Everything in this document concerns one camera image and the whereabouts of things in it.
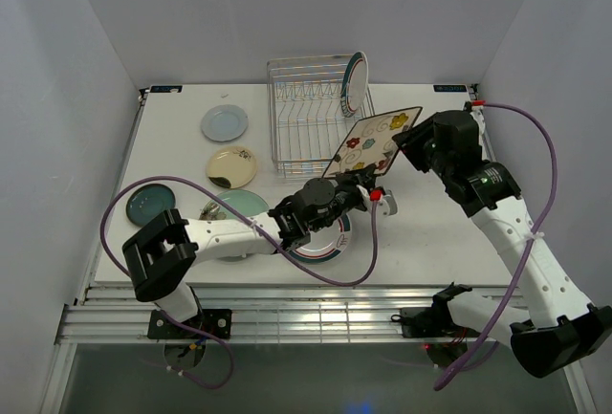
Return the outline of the square floral plate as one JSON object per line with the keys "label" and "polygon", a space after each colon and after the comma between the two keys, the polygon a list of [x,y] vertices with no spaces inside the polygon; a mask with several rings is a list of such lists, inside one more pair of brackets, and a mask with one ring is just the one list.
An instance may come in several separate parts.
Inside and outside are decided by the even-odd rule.
{"label": "square floral plate", "polygon": [[385,175],[399,152],[393,137],[409,131],[422,110],[422,106],[413,106],[358,120],[340,143],[322,177],[332,178],[364,169],[371,169],[374,176]]}

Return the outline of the white plate teal rim back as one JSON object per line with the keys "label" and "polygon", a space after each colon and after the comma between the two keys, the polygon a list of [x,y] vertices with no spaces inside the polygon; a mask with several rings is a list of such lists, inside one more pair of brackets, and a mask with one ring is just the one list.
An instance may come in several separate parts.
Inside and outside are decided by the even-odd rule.
{"label": "white plate teal rim back", "polygon": [[368,90],[369,67],[364,52],[354,53],[346,66],[340,90],[340,109],[346,118],[362,107]]}

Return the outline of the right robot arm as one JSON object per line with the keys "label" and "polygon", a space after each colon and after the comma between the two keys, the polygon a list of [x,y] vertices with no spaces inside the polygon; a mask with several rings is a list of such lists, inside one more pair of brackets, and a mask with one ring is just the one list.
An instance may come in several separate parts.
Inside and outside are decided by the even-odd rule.
{"label": "right robot arm", "polygon": [[500,301],[452,283],[404,327],[413,336],[453,335],[509,347],[530,375],[544,378],[594,353],[611,335],[611,309],[598,307],[569,278],[543,238],[510,171],[483,158],[481,127],[468,111],[436,113],[394,135],[410,163],[433,172],[449,198],[486,236],[513,277]]}

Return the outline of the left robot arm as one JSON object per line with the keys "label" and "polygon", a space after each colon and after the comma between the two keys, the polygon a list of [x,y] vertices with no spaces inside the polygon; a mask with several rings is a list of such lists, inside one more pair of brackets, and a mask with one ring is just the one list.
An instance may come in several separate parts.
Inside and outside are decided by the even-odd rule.
{"label": "left robot arm", "polygon": [[354,209],[375,216],[384,195],[375,177],[362,170],[311,179],[252,217],[237,213],[233,219],[202,221],[186,219],[176,208],[165,210],[122,245],[135,296],[166,312],[180,336],[192,337],[203,325],[199,302],[185,282],[193,266],[252,254],[289,257]]}

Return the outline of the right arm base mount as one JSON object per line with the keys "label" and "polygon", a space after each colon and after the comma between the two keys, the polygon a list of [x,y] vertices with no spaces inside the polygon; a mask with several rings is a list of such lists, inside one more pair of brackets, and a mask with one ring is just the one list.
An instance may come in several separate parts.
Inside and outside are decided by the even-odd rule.
{"label": "right arm base mount", "polygon": [[434,306],[402,308],[390,321],[399,324],[404,338],[476,338],[478,333],[455,324],[447,310]]}

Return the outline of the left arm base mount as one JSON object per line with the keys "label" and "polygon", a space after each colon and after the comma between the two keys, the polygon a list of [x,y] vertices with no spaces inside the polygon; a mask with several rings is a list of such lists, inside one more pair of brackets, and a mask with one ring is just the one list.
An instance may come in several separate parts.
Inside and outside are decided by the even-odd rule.
{"label": "left arm base mount", "polygon": [[204,309],[196,317],[183,322],[181,326],[173,324],[162,311],[154,310],[149,318],[146,336],[156,340],[200,338],[201,335],[186,329],[190,327],[217,338],[229,339],[231,324],[231,309]]}

